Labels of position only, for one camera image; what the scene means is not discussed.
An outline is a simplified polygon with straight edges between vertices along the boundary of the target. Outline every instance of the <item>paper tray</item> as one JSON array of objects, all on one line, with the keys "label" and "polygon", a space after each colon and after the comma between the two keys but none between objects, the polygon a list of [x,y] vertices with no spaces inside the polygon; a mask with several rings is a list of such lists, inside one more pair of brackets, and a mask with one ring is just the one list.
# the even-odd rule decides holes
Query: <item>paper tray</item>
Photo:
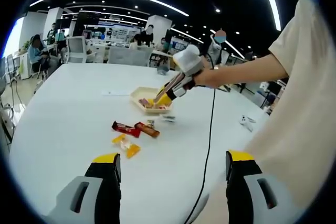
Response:
[{"label": "paper tray", "polygon": [[165,110],[160,109],[147,109],[139,102],[140,99],[153,99],[158,94],[159,89],[156,88],[147,88],[147,87],[138,87],[131,93],[131,100],[145,113],[154,113],[154,114],[163,114],[171,111],[171,105],[166,106]]}]

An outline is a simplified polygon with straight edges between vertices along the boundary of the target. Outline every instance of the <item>white wall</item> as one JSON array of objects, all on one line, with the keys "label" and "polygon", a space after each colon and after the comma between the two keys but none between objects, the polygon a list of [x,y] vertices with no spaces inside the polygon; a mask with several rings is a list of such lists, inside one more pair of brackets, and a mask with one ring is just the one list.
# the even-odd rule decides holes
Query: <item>white wall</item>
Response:
[{"label": "white wall", "polygon": [[17,50],[19,50],[19,42],[23,20],[24,17],[19,18],[12,27],[12,31],[10,32],[6,42],[3,57],[7,57],[8,55],[13,54]]},{"label": "white wall", "polygon": [[21,48],[27,40],[30,40],[31,37],[36,34],[40,34],[42,38],[46,18],[47,14],[45,13],[27,13],[27,16],[23,19],[19,48]]}]

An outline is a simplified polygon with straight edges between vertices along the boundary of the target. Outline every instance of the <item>snack wrapper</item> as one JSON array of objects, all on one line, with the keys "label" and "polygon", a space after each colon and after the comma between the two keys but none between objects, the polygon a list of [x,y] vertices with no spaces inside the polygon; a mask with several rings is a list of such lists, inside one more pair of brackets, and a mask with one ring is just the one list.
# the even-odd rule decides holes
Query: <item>snack wrapper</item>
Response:
[{"label": "snack wrapper", "polygon": [[153,128],[148,127],[147,125],[139,122],[135,126],[135,128],[140,129],[144,133],[148,134],[151,137],[157,137],[160,134],[160,131],[156,131]]},{"label": "snack wrapper", "polygon": [[131,158],[140,151],[140,147],[128,140],[125,134],[121,134],[112,140],[113,144],[120,146],[126,152],[126,157]]},{"label": "snack wrapper", "polygon": [[132,135],[134,137],[139,137],[140,132],[141,132],[139,129],[136,129],[131,126],[127,126],[122,123],[117,123],[116,121],[112,124],[112,129],[114,129],[115,131],[119,131],[121,133]]}]

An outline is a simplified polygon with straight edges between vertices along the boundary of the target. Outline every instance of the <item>computer monitor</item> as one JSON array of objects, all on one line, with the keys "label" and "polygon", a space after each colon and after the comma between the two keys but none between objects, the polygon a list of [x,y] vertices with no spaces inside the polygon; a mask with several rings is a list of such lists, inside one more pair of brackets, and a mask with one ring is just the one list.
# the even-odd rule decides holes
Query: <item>computer monitor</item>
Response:
[{"label": "computer monitor", "polygon": [[83,36],[85,39],[90,39],[91,38],[91,32],[92,31],[88,31],[88,30],[84,30],[83,31]]}]

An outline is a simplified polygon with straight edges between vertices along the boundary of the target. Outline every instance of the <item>cable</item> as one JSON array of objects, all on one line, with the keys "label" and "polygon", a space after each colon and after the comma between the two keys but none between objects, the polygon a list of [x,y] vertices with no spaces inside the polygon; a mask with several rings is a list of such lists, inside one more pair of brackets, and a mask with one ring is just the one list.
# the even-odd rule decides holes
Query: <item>cable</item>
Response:
[{"label": "cable", "polygon": [[15,132],[15,125],[14,125],[14,122],[13,122],[13,119],[14,119],[14,91],[13,91],[13,85],[12,85],[12,78],[10,77],[10,73],[9,73],[9,62],[8,62],[8,56],[6,58],[7,60],[7,71],[8,71],[8,75],[9,75],[9,82],[10,82],[10,88],[12,89],[12,102],[13,102],[13,108],[11,108],[12,110],[12,124],[13,124],[13,134],[12,134],[12,138],[14,136],[14,132]]},{"label": "cable", "polygon": [[[14,76],[16,76],[15,61],[14,61],[13,58],[12,58],[12,61],[13,61]],[[21,101],[19,92],[17,91],[17,81],[15,81],[15,90],[16,90],[17,97],[19,98],[19,101],[20,101],[22,107],[23,107],[24,109],[26,109],[25,105],[24,105],[24,104],[22,103],[22,101]]]},{"label": "cable", "polygon": [[[212,64],[212,68],[214,69],[215,66],[214,66],[214,63],[212,61],[212,58],[210,57],[210,55],[208,54],[209,58],[210,58],[210,61],[211,61],[211,64]],[[190,217],[193,215],[194,213],[194,210],[201,198],[201,195],[202,195],[202,192],[203,192],[203,189],[204,189],[204,184],[205,184],[205,176],[206,176],[206,168],[208,166],[208,159],[209,159],[209,154],[210,154],[210,147],[211,147],[211,131],[212,131],[212,120],[213,120],[213,116],[214,116],[214,107],[215,107],[215,97],[216,97],[216,89],[214,89],[214,97],[213,97],[213,100],[212,100],[212,109],[211,109],[211,118],[210,118],[210,129],[209,129],[209,146],[208,146],[208,152],[206,154],[206,159],[205,159],[205,164],[204,164],[204,173],[203,173],[203,182],[202,182],[202,187],[201,187],[201,191],[199,192],[199,195],[198,195],[198,198],[195,202],[195,205],[193,207],[193,209],[191,210],[189,216],[187,217],[187,219],[185,220],[184,224],[187,224]]]}]

